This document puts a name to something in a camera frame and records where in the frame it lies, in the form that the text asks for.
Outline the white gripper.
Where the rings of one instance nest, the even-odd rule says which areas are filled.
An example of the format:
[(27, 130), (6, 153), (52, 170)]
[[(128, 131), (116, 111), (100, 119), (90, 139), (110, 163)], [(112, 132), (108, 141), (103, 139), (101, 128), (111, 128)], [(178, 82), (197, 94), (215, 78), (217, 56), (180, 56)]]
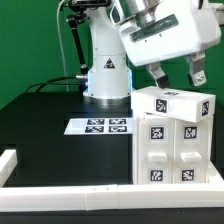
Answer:
[(221, 39), (221, 30), (208, 0), (163, 0), (154, 15), (156, 20), (144, 27), (129, 20), (119, 28), (132, 64), (148, 64), (147, 71), (156, 86), (164, 89), (169, 87), (169, 78), (158, 61), (188, 55), (190, 84), (193, 87), (205, 84), (203, 50), (217, 45)]

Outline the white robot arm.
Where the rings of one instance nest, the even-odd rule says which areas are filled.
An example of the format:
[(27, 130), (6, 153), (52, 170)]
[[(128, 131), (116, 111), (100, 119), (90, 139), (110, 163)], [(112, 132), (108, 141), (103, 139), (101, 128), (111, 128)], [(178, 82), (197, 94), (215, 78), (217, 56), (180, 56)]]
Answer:
[(224, 2), (209, 0), (69, 0), (70, 27), (88, 21), (93, 66), (84, 97), (108, 103), (123, 101), (132, 91), (130, 61), (144, 66), (160, 88), (169, 79), (160, 67), (184, 56), (193, 86), (206, 82), (204, 51), (220, 42)]

